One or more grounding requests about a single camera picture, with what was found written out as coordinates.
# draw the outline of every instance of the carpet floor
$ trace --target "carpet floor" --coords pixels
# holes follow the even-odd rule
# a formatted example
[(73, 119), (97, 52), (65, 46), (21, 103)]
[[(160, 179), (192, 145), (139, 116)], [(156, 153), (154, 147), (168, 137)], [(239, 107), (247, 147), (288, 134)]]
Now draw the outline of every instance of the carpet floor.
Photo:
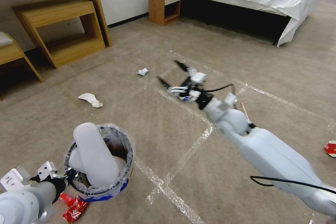
[[(173, 63), (180, 60), (207, 74), (208, 89), (236, 84), (250, 120), (336, 186), (336, 159), (323, 150), (336, 133), (335, 0), (321, 0), (293, 41), (280, 48), (186, 18), (160, 27), (145, 17), (110, 29), (110, 35), (112, 47), (58, 69), (32, 58), (44, 83), (28, 70), (17, 76), (10, 71), (15, 64), (1, 68), (8, 81), (0, 86), (0, 174), (22, 165), (35, 175), (47, 160), (62, 169), (78, 124), (112, 122), (136, 139), (134, 171), (120, 195), (91, 203), (79, 224), (325, 222), (296, 197), (253, 183), (249, 176), (258, 172), (236, 147), (195, 104), (168, 97), (155, 77), (180, 84), (186, 75)], [(144, 67), (148, 74), (137, 75)], [(103, 107), (77, 98), (85, 92)], [(49, 223), (65, 223), (66, 205), (54, 206)]]

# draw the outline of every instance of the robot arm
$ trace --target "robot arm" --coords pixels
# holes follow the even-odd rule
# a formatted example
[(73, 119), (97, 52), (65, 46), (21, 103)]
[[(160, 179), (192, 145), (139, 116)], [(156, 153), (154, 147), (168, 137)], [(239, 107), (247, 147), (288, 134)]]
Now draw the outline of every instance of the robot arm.
[(170, 87), (159, 78), (168, 94), (195, 101), (217, 131), (233, 142), (242, 156), (275, 187), (294, 194), (315, 211), (336, 218), (336, 188), (321, 181), (310, 163), (293, 148), (270, 131), (256, 127), (243, 112), (232, 109), (235, 95), (229, 93), (224, 100), (216, 99), (201, 88), (205, 74), (178, 64), (188, 70), (189, 81), (184, 81), (182, 87)]
[(52, 204), (68, 186), (52, 162), (44, 163), (31, 178), (23, 167), (10, 170), (0, 182), (0, 224), (42, 224), (53, 215)]

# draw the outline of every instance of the nightstand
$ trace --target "nightstand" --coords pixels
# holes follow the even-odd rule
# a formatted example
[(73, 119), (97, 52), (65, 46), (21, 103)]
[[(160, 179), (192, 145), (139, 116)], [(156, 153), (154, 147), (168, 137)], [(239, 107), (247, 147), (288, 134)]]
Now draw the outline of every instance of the nightstand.
[(180, 18), (181, 0), (148, 0), (149, 20), (166, 25)]

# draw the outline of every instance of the crumpled paper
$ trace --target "crumpled paper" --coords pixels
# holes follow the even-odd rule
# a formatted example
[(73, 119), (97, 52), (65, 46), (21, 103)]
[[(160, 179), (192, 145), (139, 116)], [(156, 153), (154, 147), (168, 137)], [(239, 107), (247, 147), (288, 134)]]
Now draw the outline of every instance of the crumpled paper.
[(84, 93), (78, 96), (78, 99), (86, 100), (89, 103), (91, 103), (92, 107), (102, 107), (103, 103), (98, 101), (95, 97), (95, 95), (91, 93)]
[(139, 75), (145, 76), (146, 73), (148, 73), (147, 68), (144, 68), (144, 69), (142, 69), (142, 70), (138, 70), (138, 74), (139, 74)]

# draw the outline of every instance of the red wrapper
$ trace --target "red wrapper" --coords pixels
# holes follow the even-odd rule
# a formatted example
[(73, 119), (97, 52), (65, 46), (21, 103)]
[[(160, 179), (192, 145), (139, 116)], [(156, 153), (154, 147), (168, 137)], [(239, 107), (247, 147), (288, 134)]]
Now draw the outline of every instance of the red wrapper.
[(336, 141), (329, 141), (324, 146), (324, 149), (329, 156), (336, 158)]
[(88, 205), (88, 203), (82, 201), (79, 196), (74, 199), (63, 193), (60, 195), (60, 199), (62, 199), (69, 207), (63, 214), (63, 218), (69, 223), (75, 222)]

